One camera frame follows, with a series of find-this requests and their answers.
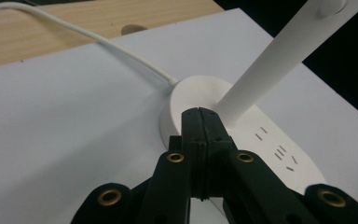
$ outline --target white power strip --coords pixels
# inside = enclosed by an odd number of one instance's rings
[[[180,135],[183,111],[192,107],[213,110],[230,87],[229,83],[215,77],[195,76],[181,81],[160,117],[165,145],[168,145],[170,135]],[[256,105],[227,131],[239,149],[260,156],[288,188],[303,194],[307,186],[325,183],[310,157]],[[222,199],[215,198],[213,203],[223,211]]]

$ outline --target wooden surface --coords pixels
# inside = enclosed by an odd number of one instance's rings
[[[128,24],[146,28],[223,11],[213,0],[103,0],[40,7],[105,37]],[[0,10],[0,65],[92,42],[27,13]]]

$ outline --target brass screw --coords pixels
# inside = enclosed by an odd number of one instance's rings
[[[320,189],[318,197],[324,202],[334,207],[345,207],[347,202],[341,196],[327,189]]]
[[[121,192],[117,189],[107,189],[98,196],[98,203],[102,206],[110,206],[118,203],[121,199]]]
[[[180,154],[180,153],[171,153],[170,155],[167,156],[167,160],[171,161],[171,162],[181,162],[185,159],[185,157]]]
[[[252,162],[255,159],[252,155],[244,152],[238,154],[237,158],[239,161],[243,161],[243,162]]]

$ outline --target power cord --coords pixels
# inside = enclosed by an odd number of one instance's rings
[[[6,8],[17,9],[17,10],[28,12],[30,14],[53,21],[53,22],[59,24],[60,26],[63,26],[69,30],[75,31],[79,34],[85,35],[91,39],[95,39],[98,42],[104,44],[105,46],[110,47],[112,49],[116,49],[116,50],[130,56],[131,58],[133,58],[134,60],[143,64],[144,66],[148,67],[149,69],[154,71],[156,74],[158,74],[159,76],[161,76],[162,78],[167,80],[168,83],[170,84],[170,86],[172,86],[172,87],[174,87],[179,82],[179,80],[177,78],[171,76],[170,74],[166,73],[165,71],[163,71],[159,67],[155,66],[151,62],[148,62],[146,59],[142,58],[141,56],[135,54],[134,52],[132,52],[128,49],[125,49],[124,47],[120,46],[119,44],[115,44],[115,43],[111,42],[109,39],[107,39],[101,35],[97,35],[97,34],[93,33],[92,31],[89,31],[87,29],[84,29],[82,27],[74,25],[70,22],[63,21],[51,14],[48,14],[47,12],[45,12],[43,10],[40,10],[39,8],[31,7],[31,6],[22,4],[22,3],[15,3],[15,2],[0,3],[0,9],[6,9]]]

